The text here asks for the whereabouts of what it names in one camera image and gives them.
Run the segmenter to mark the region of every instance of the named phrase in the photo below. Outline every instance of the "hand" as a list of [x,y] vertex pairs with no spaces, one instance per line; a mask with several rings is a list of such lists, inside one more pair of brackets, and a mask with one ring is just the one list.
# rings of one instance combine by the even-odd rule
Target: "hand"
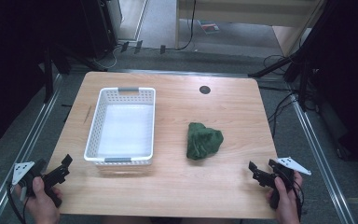
[[[45,183],[42,178],[37,176],[33,180],[34,197],[28,198],[26,207],[34,217],[35,223],[58,223],[60,221],[60,211],[54,202],[45,192]],[[62,197],[59,189],[53,188],[58,198]],[[20,186],[16,186],[18,195],[21,193]]]
[[[300,173],[297,171],[295,171],[295,181],[301,187],[302,177]],[[276,209],[276,216],[278,222],[281,224],[300,223],[297,214],[296,195],[293,192],[293,190],[291,189],[287,191],[286,186],[284,185],[283,181],[279,177],[275,178],[275,186],[277,187],[280,196],[278,208]],[[271,190],[267,194],[268,200],[271,198],[272,191],[273,190]]]

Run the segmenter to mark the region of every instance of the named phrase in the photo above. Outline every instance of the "person's left hand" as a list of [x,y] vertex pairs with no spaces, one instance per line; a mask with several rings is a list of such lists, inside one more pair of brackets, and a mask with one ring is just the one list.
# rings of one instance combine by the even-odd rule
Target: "person's left hand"
[[[45,192],[45,183],[42,178],[37,176],[33,180],[34,197],[28,199],[26,208],[34,217],[35,223],[58,223],[60,221],[60,211],[55,206],[54,202]],[[61,191],[53,188],[53,192],[59,199],[62,198]],[[16,186],[17,195],[21,194],[21,187]]]

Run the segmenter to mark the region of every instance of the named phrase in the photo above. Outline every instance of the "black round hole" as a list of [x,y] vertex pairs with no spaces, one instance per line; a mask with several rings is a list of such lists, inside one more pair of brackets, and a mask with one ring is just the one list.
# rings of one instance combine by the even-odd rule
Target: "black round hole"
[[208,94],[209,92],[211,92],[211,88],[207,87],[207,86],[201,86],[200,87],[200,92],[202,94]]

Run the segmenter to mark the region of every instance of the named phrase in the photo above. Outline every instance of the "gray carpet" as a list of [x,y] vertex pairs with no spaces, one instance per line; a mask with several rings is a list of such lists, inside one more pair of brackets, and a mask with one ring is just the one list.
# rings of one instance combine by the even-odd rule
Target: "gray carpet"
[[[218,76],[246,77],[245,74],[259,71],[264,67],[263,58],[184,51],[168,51],[161,55],[158,50],[154,49],[143,49],[137,54],[133,53],[133,49],[129,49],[124,53],[117,51],[115,55],[117,64],[110,68],[109,71],[123,71],[123,69],[184,71],[209,73],[211,76],[217,76],[217,73],[220,73]],[[110,54],[99,63],[111,65],[114,61],[113,55]],[[34,145],[34,151],[30,155],[29,161],[35,161],[40,158],[49,160],[69,112],[69,107],[62,105],[71,105],[73,103],[83,77],[89,71],[82,64],[71,61],[71,65],[73,66],[71,74],[62,75],[61,92],[44,129],[39,135],[38,141]],[[281,77],[276,75],[268,75],[259,79],[258,82],[260,86],[286,88]],[[266,116],[268,117],[275,111],[277,104],[288,94],[287,91],[260,91],[266,108]],[[17,117],[0,141],[0,186],[32,128],[42,107],[43,97],[44,90],[41,90]],[[331,164],[339,185],[347,195],[350,208],[358,222],[358,161],[345,162],[338,159],[322,119],[315,112],[309,112],[309,115],[320,137],[325,155]],[[303,223],[340,223],[335,206],[310,150],[309,142],[292,106],[287,106],[277,119],[274,143],[278,156],[291,156],[306,168],[312,170],[312,176],[304,176],[303,190],[306,201],[303,207]],[[62,215],[62,223],[82,224],[98,223],[99,221],[100,218],[94,216]],[[0,223],[18,223],[8,206],[0,218]],[[244,223],[276,223],[276,221],[253,219],[245,220]]]

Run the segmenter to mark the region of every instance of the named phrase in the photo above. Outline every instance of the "controller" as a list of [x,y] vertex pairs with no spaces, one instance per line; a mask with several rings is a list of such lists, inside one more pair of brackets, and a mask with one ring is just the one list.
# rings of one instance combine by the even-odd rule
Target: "controller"
[[45,192],[46,194],[51,198],[51,200],[54,202],[56,207],[59,207],[62,203],[62,200],[57,197],[57,195],[54,193],[52,187],[56,185],[57,183],[63,183],[65,181],[65,177],[69,175],[68,167],[72,162],[72,158],[69,155],[66,155],[66,157],[62,160],[62,164],[51,171],[50,173],[46,175],[42,175],[41,172],[45,165],[47,164],[45,160],[41,159],[37,161],[32,167],[28,170],[28,172],[23,175],[20,181],[18,181],[18,184],[21,186],[21,201],[24,200],[25,196],[30,197],[34,196],[33,191],[33,180],[37,176],[41,176],[43,182],[45,183]]
[[295,175],[292,169],[289,169],[274,160],[269,160],[268,165],[272,168],[273,174],[266,173],[257,169],[257,166],[249,161],[249,169],[254,173],[253,179],[256,179],[260,186],[269,186],[273,188],[272,195],[269,201],[269,206],[273,209],[278,208],[279,191],[275,186],[274,179],[279,176],[287,189],[292,189],[294,185]]

